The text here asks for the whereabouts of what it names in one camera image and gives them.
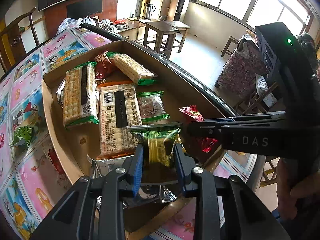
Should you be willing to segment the silver foil snack bag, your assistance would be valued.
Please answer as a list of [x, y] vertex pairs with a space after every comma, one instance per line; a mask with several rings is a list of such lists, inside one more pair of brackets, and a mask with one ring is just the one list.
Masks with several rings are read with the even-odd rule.
[[66, 79], [64, 78], [56, 91], [57, 102], [61, 108], [63, 108], [65, 81]]

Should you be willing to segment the floral plastic tablecloth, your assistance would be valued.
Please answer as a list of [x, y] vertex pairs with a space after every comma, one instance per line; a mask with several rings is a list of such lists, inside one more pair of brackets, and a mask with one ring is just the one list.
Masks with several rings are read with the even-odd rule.
[[[100, 154], [99, 125], [65, 128], [56, 91], [73, 67], [104, 51], [124, 53], [156, 73], [151, 86], [137, 92], [164, 92], [170, 122], [185, 122], [181, 107], [196, 105], [205, 119], [228, 118], [236, 112], [221, 97], [184, 69], [154, 50], [94, 27], [70, 27], [31, 52], [1, 81], [1, 215], [8, 228], [1, 239], [29, 239], [41, 221], [67, 192], [57, 184], [57, 172], [44, 155], [51, 143], [71, 186], [91, 174], [87, 155]], [[33, 126], [35, 140], [28, 149], [10, 147], [18, 127]]]

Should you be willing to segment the floral covered seat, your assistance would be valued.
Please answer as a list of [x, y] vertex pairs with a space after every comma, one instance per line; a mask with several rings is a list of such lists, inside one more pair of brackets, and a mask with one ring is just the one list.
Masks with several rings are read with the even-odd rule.
[[224, 65], [215, 87], [224, 88], [242, 99], [252, 91], [255, 76], [265, 76], [267, 72], [256, 40], [244, 34]]

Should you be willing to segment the dark red snack bag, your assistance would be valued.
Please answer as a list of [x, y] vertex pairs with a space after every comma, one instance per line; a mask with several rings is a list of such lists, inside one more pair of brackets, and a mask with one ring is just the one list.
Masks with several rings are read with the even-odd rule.
[[107, 52], [103, 52], [94, 58], [95, 62], [95, 78], [98, 80], [106, 79], [115, 70], [116, 66], [109, 60]]

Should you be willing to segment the cardboard box tray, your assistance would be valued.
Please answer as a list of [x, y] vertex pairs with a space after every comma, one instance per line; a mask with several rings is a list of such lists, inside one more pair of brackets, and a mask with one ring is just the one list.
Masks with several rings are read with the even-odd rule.
[[[164, 91], [169, 120], [150, 126], [156, 137], [141, 143], [131, 133], [143, 127], [137, 93]], [[181, 107], [196, 105], [206, 119], [235, 116], [219, 97], [208, 96], [175, 66], [150, 49], [116, 41], [90, 50], [48, 72], [42, 81], [43, 107], [53, 147], [71, 188], [32, 234], [32, 239], [141, 239], [157, 227], [140, 208], [129, 223], [144, 223], [125, 234], [123, 202], [142, 185], [177, 183], [186, 149], [191, 188], [215, 193], [207, 165], [222, 151], [201, 151], [187, 133]]]

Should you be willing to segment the wooden stool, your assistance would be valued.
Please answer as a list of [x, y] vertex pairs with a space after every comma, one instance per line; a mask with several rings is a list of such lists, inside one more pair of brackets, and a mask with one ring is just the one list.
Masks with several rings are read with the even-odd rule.
[[[149, 30], [156, 32], [156, 38], [148, 41]], [[181, 52], [190, 26], [181, 21], [150, 21], [145, 24], [143, 45], [154, 43], [154, 51], [170, 59], [172, 49]]]

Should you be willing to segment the white red snack packet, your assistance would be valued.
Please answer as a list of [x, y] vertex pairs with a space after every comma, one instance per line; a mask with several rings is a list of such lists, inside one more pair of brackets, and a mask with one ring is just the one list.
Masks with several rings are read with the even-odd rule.
[[51, 143], [49, 144], [42, 144], [42, 150], [46, 158], [50, 161], [53, 165], [55, 171], [57, 172], [57, 184], [68, 190], [71, 187], [70, 181], [67, 178], [67, 175], [62, 168], [62, 165], [57, 157], [56, 151]]

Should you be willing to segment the yellow olive snack packet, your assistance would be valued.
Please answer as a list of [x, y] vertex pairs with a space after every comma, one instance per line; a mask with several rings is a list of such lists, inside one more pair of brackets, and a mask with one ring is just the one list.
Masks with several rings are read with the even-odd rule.
[[149, 168], [172, 168], [174, 165], [173, 146], [181, 130], [179, 122], [130, 126], [129, 132], [148, 149]]

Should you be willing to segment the wooden chair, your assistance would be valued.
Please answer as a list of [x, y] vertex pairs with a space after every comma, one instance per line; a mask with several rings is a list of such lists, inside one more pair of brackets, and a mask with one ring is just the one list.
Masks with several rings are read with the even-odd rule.
[[35, 44], [36, 46], [40, 44], [35, 30], [35, 23], [33, 22], [33, 12], [35, 10], [36, 7], [33, 7], [29, 12], [18, 16], [18, 18], [14, 19], [1, 31], [1, 66], [5, 73], [26, 55], [18, 25], [21, 20], [24, 18], [29, 19], [29, 28], [31, 29]]

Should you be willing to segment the metal kettle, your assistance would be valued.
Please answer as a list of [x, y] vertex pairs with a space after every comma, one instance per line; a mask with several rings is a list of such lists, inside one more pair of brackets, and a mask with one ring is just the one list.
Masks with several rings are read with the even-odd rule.
[[148, 20], [152, 19], [152, 14], [155, 10], [156, 10], [156, 7], [152, 3], [147, 3], [145, 6], [144, 18]]

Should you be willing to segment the orange cracker pack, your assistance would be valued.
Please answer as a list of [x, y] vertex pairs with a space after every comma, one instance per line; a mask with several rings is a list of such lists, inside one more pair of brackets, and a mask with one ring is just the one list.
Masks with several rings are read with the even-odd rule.
[[97, 159], [114, 159], [133, 154], [138, 140], [129, 132], [129, 127], [141, 124], [134, 83], [101, 88], [100, 155]]

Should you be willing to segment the green cracker pack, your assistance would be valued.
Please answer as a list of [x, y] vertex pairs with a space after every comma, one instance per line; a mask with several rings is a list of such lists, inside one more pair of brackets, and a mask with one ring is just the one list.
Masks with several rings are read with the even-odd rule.
[[96, 62], [85, 62], [66, 72], [63, 90], [62, 121], [65, 128], [98, 124]]
[[127, 54], [107, 52], [107, 57], [131, 81], [139, 86], [150, 86], [156, 82], [153, 72], [143, 67], [139, 62]]

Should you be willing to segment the clear green edge snack packet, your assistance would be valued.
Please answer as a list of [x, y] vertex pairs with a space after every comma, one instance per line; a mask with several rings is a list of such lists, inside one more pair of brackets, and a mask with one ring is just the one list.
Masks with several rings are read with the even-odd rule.
[[163, 91], [137, 93], [142, 123], [149, 124], [170, 118], [163, 106], [163, 93]]

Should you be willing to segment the small green candy packet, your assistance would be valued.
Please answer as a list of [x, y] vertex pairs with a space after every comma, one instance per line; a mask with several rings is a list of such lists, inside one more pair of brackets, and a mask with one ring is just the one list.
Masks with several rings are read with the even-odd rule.
[[10, 147], [28, 149], [31, 143], [35, 140], [35, 129], [33, 126], [18, 127], [14, 131]]

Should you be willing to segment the red yellow candy bar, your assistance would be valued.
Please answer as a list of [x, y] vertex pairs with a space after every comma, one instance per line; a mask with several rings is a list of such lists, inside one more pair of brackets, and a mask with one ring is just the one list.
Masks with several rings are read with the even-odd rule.
[[187, 121], [187, 133], [197, 139], [200, 149], [204, 153], [209, 153], [212, 148], [217, 144], [217, 140], [210, 137], [205, 137], [208, 133], [202, 128], [204, 124], [204, 118], [202, 114], [198, 111], [196, 105], [184, 106], [179, 109], [179, 111], [184, 115]]

